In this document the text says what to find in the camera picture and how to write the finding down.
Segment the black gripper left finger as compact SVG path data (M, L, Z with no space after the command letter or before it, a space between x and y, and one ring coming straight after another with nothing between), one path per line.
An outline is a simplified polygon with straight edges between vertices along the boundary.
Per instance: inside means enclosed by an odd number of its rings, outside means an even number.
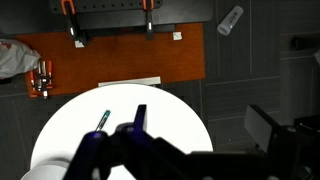
M84 135L63 180L107 180L109 169L102 163L102 151L108 135L92 131Z

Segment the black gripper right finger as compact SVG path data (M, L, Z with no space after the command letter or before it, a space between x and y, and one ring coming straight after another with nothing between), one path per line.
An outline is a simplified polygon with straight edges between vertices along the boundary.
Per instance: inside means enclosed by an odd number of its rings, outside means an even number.
M137 107L134 120L118 125L115 130L115 135L133 140L146 140L148 138L148 134L145 132L146 115L147 105L140 104Z

